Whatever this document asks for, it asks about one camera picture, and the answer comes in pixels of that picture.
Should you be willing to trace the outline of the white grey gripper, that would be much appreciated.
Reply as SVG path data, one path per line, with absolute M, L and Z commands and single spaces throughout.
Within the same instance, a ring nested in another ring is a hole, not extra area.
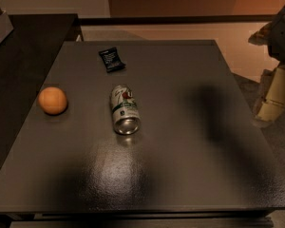
M 270 23 L 252 34 L 248 42 L 266 46 L 271 57 L 283 62 L 274 70 L 265 69 L 260 78 L 252 124 L 267 127 L 285 110 L 285 6 Z

